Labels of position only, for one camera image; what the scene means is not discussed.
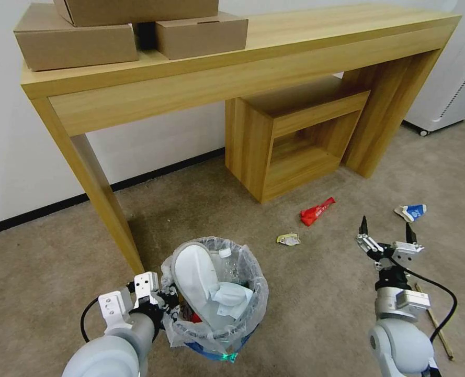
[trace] clear plastic bag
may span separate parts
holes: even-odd
[[[239,279],[249,283],[253,296],[240,318],[232,325],[216,331],[205,323],[192,323],[184,320],[181,313],[178,314],[176,321],[170,314],[164,313],[163,325],[166,336],[171,347],[187,345],[209,359],[234,362],[237,352],[264,318],[269,296],[267,281],[257,259],[247,245],[241,246],[231,240],[218,237],[203,237],[192,241],[203,244],[208,250],[230,248],[232,257],[236,261]],[[172,260],[173,255],[161,265],[162,291],[173,284]]]

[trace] beige carpet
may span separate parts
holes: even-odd
[[[265,205],[256,203],[217,158],[117,193],[147,269],[184,241],[216,235],[248,244],[270,287],[266,317],[234,365],[170,349],[161,334],[150,354],[153,376],[379,376],[367,332],[374,324],[372,262],[354,236],[363,214],[380,241],[403,240],[398,204],[425,203],[414,225],[425,253],[413,267],[451,287],[460,308],[446,328],[456,354],[445,376],[465,377],[465,122],[426,138],[402,127],[373,178],[344,168]],[[334,196],[312,227],[301,209]],[[300,234],[302,244],[275,244]],[[0,233],[0,376],[59,376],[82,345],[78,320],[95,295],[132,279],[89,203]],[[442,319],[450,298],[423,284]],[[103,325],[95,307],[91,337]],[[420,327],[432,326],[426,315]]]

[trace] plastic bottle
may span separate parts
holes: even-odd
[[[218,251],[220,260],[222,261],[222,268],[218,276],[221,282],[238,283],[239,273],[237,271],[236,263],[232,258],[232,252],[230,248],[222,249]]]

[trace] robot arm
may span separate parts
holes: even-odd
[[[147,355],[157,336],[163,311],[157,274],[145,272],[134,279],[133,305],[128,288],[98,297],[107,324],[104,336],[83,345],[70,359],[63,377],[145,377]]]
[[[404,377],[405,374],[441,376],[434,360],[433,345],[413,323],[419,313],[430,308],[429,296],[412,291],[405,269],[393,262],[410,265],[424,247],[406,224],[407,242],[385,244],[368,235],[363,217],[356,242],[379,271],[375,284],[377,322],[370,330],[370,345],[383,377]]]

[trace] wooden cube shelf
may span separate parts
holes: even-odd
[[[225,102],[225,165],[261,203],[338,168],[370,91],[330,76]]]

